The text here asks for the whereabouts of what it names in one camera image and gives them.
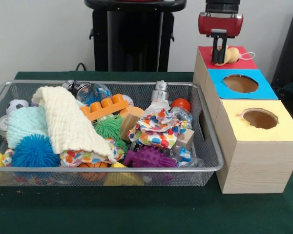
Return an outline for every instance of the red square panel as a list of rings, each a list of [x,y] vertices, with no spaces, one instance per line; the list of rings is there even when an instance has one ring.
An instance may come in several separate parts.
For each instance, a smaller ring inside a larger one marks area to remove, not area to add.
[[[247,53],[247,50],[243,46],[229,46],[236,47],[240,51],[240,54]],[[256,64],[253,60],[242,60],[239,59],[238,62],[235,63],[227,63],[223,66],[216,66],[211,62],[211,50],[212,46],[199,46],[199,50],[201,52],[201,55],[203,57],[204,63],[207,67],[207,69],[258,69]],[[243,58],[250,59],[250,55],[244,55]]]

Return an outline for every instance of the green tablecloth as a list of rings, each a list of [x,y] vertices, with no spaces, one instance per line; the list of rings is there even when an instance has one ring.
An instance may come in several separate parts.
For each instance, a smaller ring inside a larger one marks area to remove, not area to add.
[[[192,73],[18,73],[16,79],[191,81]],[[293,174],[283,194],[205,187],[0,188],[0,233],[292,233]]]

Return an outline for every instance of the blue square panel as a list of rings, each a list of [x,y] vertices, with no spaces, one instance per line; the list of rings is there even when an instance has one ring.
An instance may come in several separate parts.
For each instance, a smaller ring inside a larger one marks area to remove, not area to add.
[[[259,70],[212,70],[209,76],[222,99],[278,100]]]

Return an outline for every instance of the wire mesh basket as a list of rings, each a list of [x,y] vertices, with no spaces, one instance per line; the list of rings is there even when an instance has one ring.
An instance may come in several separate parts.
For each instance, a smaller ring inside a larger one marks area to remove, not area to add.
[[[63,81],[13,80],[0,87],[0,117],[13,99],[25,99],[41,86],[59,86]],[[130,96],[135,106],[146,109],[151,103],[155,82],[107,82],[113,94]],[[201,88],[193,83],[168,83],[169,100],[184,98],[191,103],[194,141],[192,155],[204,160],[204,168],[26,168],[0,167],[0,186],[204,186],[223,166],[223,156]],[[0,152],[7,149],[0,135]],[[102,177],[97,181],[85,178]]]

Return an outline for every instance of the circular hole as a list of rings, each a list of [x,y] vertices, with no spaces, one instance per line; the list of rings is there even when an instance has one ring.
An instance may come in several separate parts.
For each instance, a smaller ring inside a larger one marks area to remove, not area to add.
[[[256,128],[270,129],[278,124],[278,118],[273,113],[264,109],[246,110],[242,118]]]
[[[231,75],[224,78],[224,83],[233,91],[250,93],[258,89],[258,83],[250,77],[243,75]]]

